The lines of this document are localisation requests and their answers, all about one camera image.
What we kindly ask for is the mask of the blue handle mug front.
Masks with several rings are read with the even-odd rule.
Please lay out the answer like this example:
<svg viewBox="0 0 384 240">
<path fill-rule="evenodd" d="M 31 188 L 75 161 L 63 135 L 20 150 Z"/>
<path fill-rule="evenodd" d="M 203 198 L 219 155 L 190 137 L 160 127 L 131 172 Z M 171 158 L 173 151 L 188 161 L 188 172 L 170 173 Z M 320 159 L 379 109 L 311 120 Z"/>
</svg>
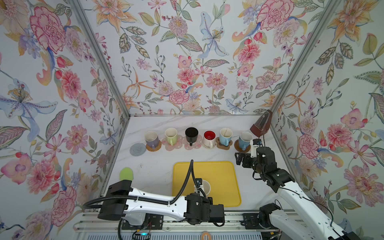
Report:
<svg viewBox="0 0 384 240">
<path fill-rule="evenodd" d="M 219 141 L 220 144 L 228 147 L 233 136 L 233 131 L 230 128 L 222 128 L 220 130 Z"/>
</svg>

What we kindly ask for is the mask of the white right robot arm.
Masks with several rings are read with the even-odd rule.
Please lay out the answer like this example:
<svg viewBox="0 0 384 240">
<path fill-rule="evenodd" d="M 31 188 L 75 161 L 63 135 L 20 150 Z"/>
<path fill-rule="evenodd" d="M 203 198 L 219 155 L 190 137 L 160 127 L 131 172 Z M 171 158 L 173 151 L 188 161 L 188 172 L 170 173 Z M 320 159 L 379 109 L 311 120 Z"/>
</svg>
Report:
<svg viewBox="0 0 384 240">
<path fill-rule="evenodd" d="M 278 206 L 271 203 L 260 207 L 258 223 L 264 228 L 277 228 L 293 240 L 358 240 L 359 236 L 348 233 L 334 223 L 314 201 L 309 199 L 289 172 L 277 166 L 275 153 L 269 147 L 258 147 L 251 154 L 235 153 L 236 164 L 252 169 L 285 200 L 301 217 L 305 225 L 297 223 Z"/>
</svg>

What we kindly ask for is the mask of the pink handle mug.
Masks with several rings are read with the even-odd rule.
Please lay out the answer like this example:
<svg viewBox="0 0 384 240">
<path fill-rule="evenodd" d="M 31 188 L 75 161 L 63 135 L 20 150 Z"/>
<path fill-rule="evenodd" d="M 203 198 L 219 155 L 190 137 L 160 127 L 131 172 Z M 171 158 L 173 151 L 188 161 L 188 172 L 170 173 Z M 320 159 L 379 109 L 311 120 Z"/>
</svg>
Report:
<svg viewBox="0 0 384 240">
<path fill-rule="evenodd" d="M 194 186 L 195 193 L 199 194 L 201 197 L 208 197 L 211 192 L 211 185 L 208 181 L 203 179 L 196 179 L 199 189 Z"/>
</svg>

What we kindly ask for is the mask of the pink flower coaster front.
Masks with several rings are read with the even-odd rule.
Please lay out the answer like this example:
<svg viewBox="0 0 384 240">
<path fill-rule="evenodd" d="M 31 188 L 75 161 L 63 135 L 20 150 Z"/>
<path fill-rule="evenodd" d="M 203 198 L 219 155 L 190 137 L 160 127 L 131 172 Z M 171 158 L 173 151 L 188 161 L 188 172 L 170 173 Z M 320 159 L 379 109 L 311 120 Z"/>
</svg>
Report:
<svg viewBox="0 0 384 240">
<path fill-rule="evenodd" d="M 180 149 L 183 146 L 183 137 L 181 135 L 177 135 L 172 138 L 165 137 L 162 139 L 162 145 L 165 146 L 167 151 Z"/>
</svg>

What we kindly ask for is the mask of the pink flower coaster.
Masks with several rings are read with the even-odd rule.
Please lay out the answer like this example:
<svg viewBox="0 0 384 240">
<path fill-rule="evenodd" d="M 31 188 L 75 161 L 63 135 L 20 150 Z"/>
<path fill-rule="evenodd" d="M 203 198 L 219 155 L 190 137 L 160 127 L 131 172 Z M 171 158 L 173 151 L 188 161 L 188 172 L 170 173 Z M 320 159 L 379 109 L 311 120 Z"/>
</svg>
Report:
<svg viewBox="0 0 384 240">
<path fill-rule="evenodd" d="M 197 138 L 197 141 L 192 143 L 192 145 L 190 145 L 190 143 L 187 141 L 187 137 L 182 137 L 182 143 L 184 145 L 184 148 L 186 150 L 192 150 L 192 149 L 199 149 L 202 147 L 202 139 L 203 137 L 201 135 L 198 135 L 198 138 Z"/>
<path fill-rule="evenodd" d="M 172 138 L 165 137 L 162 139 L 162 145 L 165 146 L 167 151 L 180 149 L 183 146 L 183 137 L 181 135 L 177 135 Z"/>
</svg>

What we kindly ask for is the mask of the blue mug row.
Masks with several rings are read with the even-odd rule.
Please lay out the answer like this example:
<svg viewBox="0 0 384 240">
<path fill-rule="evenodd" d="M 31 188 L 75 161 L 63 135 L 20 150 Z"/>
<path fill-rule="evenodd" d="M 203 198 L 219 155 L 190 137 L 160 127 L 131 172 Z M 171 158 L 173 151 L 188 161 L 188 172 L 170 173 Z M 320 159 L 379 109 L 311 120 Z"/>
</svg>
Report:
<svg viewBox="0 0 384 240">
<path fill-rule="evenodd" d="M 253 140 L 253 136 L 249 132 L 242 132 L 239 136 L 239 148 L 242 151 L 245 151 L 250 145 L 251 141 Z"/>
</svg>

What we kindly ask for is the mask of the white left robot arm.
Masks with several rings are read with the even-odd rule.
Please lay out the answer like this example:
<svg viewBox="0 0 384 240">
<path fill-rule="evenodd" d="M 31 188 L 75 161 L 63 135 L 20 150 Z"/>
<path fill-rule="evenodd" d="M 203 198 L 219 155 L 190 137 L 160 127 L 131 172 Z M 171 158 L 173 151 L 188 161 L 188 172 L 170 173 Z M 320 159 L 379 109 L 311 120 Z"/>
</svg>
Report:
<svg viewBox="0 0 384 240">
<path fill-rule="evenodd" d="M 144 223 L 146 214 L 161 215 L 190 225 L 225 223 L 223 205 L 214 205 L 212 198 L 192 193 L 173 197 L 146 193 L 131 187 L 131 181 L 123 180 L 108 187 L 98 219 L 107 221 L 126 220 L 133 226 Z"/>
</svg>

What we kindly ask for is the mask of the round rattan woven coaster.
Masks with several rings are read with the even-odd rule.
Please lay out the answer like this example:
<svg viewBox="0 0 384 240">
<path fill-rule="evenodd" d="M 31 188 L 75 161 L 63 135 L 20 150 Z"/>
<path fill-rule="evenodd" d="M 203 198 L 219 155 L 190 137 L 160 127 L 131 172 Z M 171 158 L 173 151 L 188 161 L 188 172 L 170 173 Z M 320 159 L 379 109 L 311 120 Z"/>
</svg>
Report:
<svg viewBox="0 0 384 240">
<path fill-rule="evenodd" d="M 158 139 L 154 141 L 146 141 L 146 149 L 150 152 L 156 152 L 162 147 L 162 142 Z"/>
</svg>

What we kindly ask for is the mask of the red inside white mug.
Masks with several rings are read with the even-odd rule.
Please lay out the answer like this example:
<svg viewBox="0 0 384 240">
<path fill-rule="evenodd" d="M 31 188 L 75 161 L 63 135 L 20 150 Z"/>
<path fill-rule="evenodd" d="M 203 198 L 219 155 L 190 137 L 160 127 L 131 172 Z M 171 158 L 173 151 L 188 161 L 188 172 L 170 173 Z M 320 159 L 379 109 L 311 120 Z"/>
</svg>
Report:
<svg viewBox="0 0 384 240">
<path fill-rule="evenodd" d="M 216 134 L 213 131 L 206 131 L 203 135 L 203 142 L 216 141 Z"/>
</svg>

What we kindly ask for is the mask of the multicolour woven round coaster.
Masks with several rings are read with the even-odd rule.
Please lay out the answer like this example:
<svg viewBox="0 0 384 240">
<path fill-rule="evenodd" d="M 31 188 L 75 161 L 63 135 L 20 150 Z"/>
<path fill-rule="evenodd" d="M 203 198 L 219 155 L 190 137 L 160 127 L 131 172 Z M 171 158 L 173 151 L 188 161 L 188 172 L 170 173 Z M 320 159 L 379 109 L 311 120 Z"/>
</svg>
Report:
<svg viewBox="0 0 384 240">
<path fill-rule="evenodd" d="M 217 143 L 215 141 L 208 141 L 208 142 L 203 142 L 202 146 L 205 149 L 212 150 L 216 147 Z"/>
</svg>

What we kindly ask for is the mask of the green mug white inside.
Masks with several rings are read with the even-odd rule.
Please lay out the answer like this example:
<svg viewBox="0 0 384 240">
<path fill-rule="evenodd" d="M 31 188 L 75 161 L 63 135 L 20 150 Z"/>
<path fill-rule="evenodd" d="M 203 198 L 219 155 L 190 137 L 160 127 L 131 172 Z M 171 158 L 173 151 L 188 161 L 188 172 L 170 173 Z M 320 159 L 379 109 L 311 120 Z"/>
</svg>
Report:
<svg viewBox="0 0 384 240">
<path fill-rule="evenodd" d="M 168 144 L 174 146 L 178 140 L 178 131 L 175 128 L 168 128 L 165 131 L 165 136 Z"/>
</svg>

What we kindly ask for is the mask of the grey blue woven coaster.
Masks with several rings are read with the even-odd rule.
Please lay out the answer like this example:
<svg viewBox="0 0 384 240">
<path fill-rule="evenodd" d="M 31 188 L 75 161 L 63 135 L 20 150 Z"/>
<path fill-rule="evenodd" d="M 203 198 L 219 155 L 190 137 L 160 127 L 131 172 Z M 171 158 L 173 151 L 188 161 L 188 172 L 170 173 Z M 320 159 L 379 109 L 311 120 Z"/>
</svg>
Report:
<svg viewBox="0 0 384 240">
<path fill-rule="evenodd" d="M 130 154 L 134 157 L 143 155 L 147 151 L 146 145 L 143 143 L 133 144 L 130 148 Z"/>
</svg>

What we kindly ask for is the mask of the purple handle mug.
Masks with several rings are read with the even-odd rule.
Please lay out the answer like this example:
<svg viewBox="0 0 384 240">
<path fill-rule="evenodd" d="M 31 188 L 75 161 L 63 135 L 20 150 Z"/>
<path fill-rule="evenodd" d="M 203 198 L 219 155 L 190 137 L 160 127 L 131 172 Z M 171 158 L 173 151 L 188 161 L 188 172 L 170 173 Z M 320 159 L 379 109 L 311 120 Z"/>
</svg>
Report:
<svg viewBox="0 0 384 240">
<path fill-rule="evenodd" d="M 155 131 L 149 131 L 145 134 L 145 141 L 154 141 L 156 139 L 159 140 L 159 137 L 158 133 Z"/>
</svg>

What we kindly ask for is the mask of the brown paw print coaster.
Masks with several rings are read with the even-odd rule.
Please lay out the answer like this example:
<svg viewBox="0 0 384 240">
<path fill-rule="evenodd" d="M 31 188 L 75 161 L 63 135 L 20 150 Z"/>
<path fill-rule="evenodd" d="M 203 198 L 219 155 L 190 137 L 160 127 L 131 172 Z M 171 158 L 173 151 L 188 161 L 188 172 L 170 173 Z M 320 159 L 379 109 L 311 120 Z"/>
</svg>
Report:
<svg viewBox="0 0 384 240">
<path fill-rule="evenodd" d="M 216 138 L 216 144 L 217 144 L 217 148 L 219 148 L 221 150 L 229 150 L 231 148 L 231 146 L 233 145 L 233 141 L 230 140 L 229 144 L 227 146 L 225 146 L 225 145 L 221 144 L 220 138 Z"/>
</svg>

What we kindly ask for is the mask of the black mug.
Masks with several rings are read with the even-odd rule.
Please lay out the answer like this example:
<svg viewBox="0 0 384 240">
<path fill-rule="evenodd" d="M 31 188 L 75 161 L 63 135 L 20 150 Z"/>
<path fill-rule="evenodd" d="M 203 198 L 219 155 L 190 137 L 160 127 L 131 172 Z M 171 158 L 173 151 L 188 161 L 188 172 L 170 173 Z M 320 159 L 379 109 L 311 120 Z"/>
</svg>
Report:
<svg viewBox="0 0 384 240">
<path fill-rule="evenodd" d="M 185 130 L 185 135 L 189 146 L 193 146 L 198 139 L 199 131 L 194 127 L 189 127 Z"/>
</svg>

